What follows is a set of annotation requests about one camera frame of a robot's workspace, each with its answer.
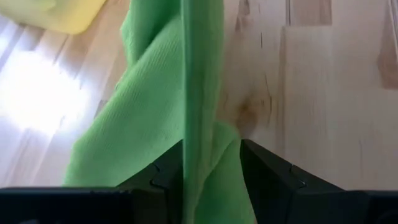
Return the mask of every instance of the green towel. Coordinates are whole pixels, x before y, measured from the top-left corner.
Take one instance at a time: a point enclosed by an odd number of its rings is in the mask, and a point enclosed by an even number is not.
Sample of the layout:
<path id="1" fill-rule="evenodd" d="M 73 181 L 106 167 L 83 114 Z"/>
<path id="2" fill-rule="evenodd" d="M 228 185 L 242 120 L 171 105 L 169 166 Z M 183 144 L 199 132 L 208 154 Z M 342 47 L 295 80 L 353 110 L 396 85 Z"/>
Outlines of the green towel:
<path id="1" fill-rule="evenodd" d="M 184 223 L 254 223 L 240 138 L 215 121 L 222 0 L 133 0 L 127 69 L 73 148 L 66 186 L 116 186 L 184 138 Z"/>

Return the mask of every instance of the yellow sponge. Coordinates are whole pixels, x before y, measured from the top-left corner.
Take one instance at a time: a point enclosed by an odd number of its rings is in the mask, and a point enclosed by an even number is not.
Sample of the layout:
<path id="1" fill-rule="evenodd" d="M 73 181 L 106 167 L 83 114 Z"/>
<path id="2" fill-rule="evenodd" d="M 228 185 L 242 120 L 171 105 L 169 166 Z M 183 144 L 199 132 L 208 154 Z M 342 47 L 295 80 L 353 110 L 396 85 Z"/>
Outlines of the yellow sponge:
<path id="1" fill-rule="evenodd" d="M 45 29 L 77 34 L 91 24 L 105 0 L 0 0 L 0 13 Z"/>

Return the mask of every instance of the green microfiber cloth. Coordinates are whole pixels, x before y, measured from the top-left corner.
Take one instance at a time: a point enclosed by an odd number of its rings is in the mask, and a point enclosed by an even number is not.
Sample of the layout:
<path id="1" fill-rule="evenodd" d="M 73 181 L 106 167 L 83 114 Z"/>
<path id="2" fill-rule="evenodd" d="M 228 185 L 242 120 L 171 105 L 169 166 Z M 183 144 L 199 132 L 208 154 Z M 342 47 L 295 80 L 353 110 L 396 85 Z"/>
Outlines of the green microfiber cloth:
<path id="1" fill-rule="evenodd" d="M 254 223 L 240 138 L 215 121 L 223 0 L 133 0 L 127 69 L 73 148 L 66 186 L 114 187 L 184 139 L 184 223 Z"/>

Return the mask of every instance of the cloth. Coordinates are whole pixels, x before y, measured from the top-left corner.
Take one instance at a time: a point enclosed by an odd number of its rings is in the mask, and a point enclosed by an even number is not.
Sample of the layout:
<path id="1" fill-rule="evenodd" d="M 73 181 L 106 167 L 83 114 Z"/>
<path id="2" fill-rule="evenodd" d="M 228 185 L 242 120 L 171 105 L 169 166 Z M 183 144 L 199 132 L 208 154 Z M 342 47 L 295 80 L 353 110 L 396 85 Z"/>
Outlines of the cloth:
<path id="1" fill-rule="evenodd" d="M 184 223 L 254 223 L 237 131 L 215 121 L 222 0 L 133 0 L 127 69 L 75 143 L 66 186 L 113 187 L 183 139 Z"/>

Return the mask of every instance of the wooden floor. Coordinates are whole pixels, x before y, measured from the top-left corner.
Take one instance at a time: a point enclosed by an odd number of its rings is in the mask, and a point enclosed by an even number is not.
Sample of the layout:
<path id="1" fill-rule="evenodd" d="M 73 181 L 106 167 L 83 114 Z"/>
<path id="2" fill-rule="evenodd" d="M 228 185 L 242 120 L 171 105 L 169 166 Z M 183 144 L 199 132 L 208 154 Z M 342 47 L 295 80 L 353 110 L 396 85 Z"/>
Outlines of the wooden floor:
<path id="1" fill-rule="evenodd" d="M 345 189 L 398 189 L 398 90 L 381 66 L 397 66 L 387 2 L 224 0 L 219 119 Z M 0 18 L 0 186 L 62 183 L 74 141 L 126 67 L 127 9 L 108 0 L 76 36 Z"/>

